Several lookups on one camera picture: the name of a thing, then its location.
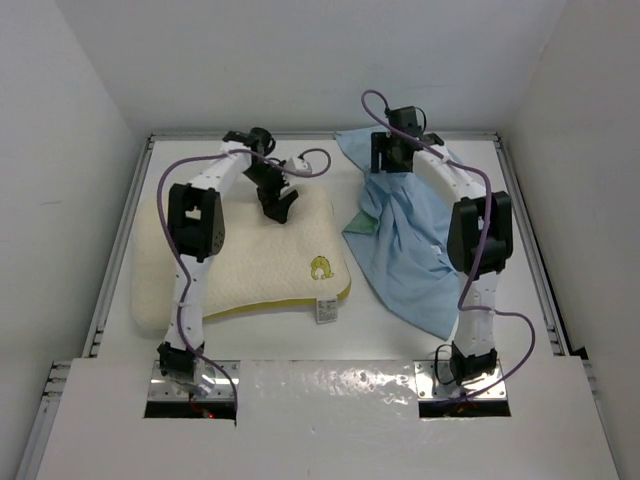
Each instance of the white enclosure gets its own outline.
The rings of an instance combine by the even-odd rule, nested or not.
[[[365,126],[365,88],[421,106],[432,128],[507,138],[634,478],[638,22],[637,0],[4,2],[0,478],[50,362],[80,354],[145,136]]]

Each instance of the black bracket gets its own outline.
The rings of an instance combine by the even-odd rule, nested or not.
[[[203,353],[204,343],[197,350]],[[173,348],[168,342],[162,342],[157,351],[160,354],[160,372],[163,377],[170,374],[175,380],[193,382],[196,368],[196,356],[193,353]]]
[[[200,217],[188,212],[198,210]],[[213,188],[201,190],[174,184],[169,190],[169,233],[180,255],[203,262],[222,249],[225,238],[220,194]]]
[[[444,141],[435,133],[424,135],[418,123],[416,107],[402,107],[385,110],[389,125],[427,145],[444,145]],[[412,172],[413,154],[421,150],[416,143],[409,142],[392,132],[375,132],[371,134],[371,173],[380,170],[389,173]]]
[[[498,352],[492,348],[489,353],[484,355],[469,355],[465,357],[455,343],[451,345],[451,359],[449,360],[449,368],[451,374],[460,385],[465,380],[475,378],[484,372],[491,372],[496,368],[498,363]]]
[[[489,234],[474,280],[485,273],[504,270],[513,253],[511,198],[505,192],[497,192],[491,195],[491,202]],[[478,249],[484,208],[485,197],[463,198],[453,205],[447,252],[453,267],[467,275]]]
[[[223,141],[240,142],[250,148],[251,151],[264,157],[270,155],[276,147],[276,141],[273,136],[264,128],[258,127],[252,128],[249,133],[228,132]],[[284,162],[278,162],[278,165],[282,166]],[[298,192],[294,190],[280,198],[282,190],[289,186],[284,174],[273,165],[253,157],[251,158],[251,166],[244,174],[258,186],[258,200],[262,205],[262,211],[265,216],[280,224],[286,223],[289,207],[298,198]]]

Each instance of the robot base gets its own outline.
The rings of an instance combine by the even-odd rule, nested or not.
[[[469,401],[445,402],[458,398],[462,393],[468,395],[488,387],[501,378],[502,368],[499,361],[493,372],[462,382],[460,386],[453,381],[449,360],[438,361],[438,376],[443,383],[436,379],[435,361],[416,361],[414,365],[420,418],[511,416],[504,382]]]
[[[237,361],[216,362],[238,386],[240,368]],[[145,418],[212,418],[235,420],[231,384],[220,372],[202,362],[196,364],[196,382],[181,383],[165,377],[160,362],[153,366],[147,394]]]

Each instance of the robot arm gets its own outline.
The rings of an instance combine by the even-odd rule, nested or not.
[[[499,273],[513,252],[511,200],[505,192],[492,193],[491,218],[484,219],[485,186],[463,169],[453,166],[455,162],[442,139],[435,134],[422,135],[415,107],[387,110],[385,114],[394,129],[428,144],[431,150],[442,156],[439,158],[418,148],[416,142],[408,142],[391,133],[373,133],[371,136],[372,173],[381,169],[387,172],[413,171],[452,209],[447,252],[458,271],[460,291],[464,292],[468,287],[463,303],[458,305],[460,315],[450,360],[451,372],[460,385],[465,380],[493,371],[496,366],[493,309]],[[485,220],[490,221],[487,242],[479,268],[469,284]]]
[[[413,155],[413,171],[429,184],[452,209],[447,251],[458,271],[460,291],[467,286],[475,257],[486,201],[485,187],[466,171],[451,166],[444,146],[433,146],[438,158],[420,150]],[[493,339],[493,309],[498,277],[513,252],[511,200],[504,192],[492,193],[492,215],[487,243],[476,277],[470,284],[458,317],[452,342],[451,372],[460,384],[480,373],[492,371],[497,361]],[[488,307],[474,309],[470,307]]]
[[[275,148],[271,134],[254,128],[249,134],[229,132],[223,139],[221,153],[251,150],[262,156]],[[290,158],[280,165],[288,171],[310,173],[302,158]],[[285,175],[272,165],[255,160],[250,153],[233,153],[214,160],[207,169],[187,184],[174,184],[169,191],[168,227],[171,239],[191,277],[191,285],[182,298],[187,277],[176,262],[176,280],[169,329],[158,348],[163,375],[189,381],[195,368],[194,355],[187,349],[178,325],[178,308],[184,335],[189,345],[204,350],[202,306],[207,292],[207,280],[214,257],[225,239],[222,199],[236,179],[244,174],[257,185],[258,200],[264,214],[283,224],[289,207],[298,197],[293,190],[281,198],[282,189],[289,186]]]

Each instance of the light blue cloth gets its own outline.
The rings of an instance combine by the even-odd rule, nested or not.
[[[458,315],[459,295],[446,252],[451,210],[413,173],[370,173],[371,132],[381,130],[336,133],[342,152],[365,176],[362,212],[343,235],[387,308],[447,339]]]

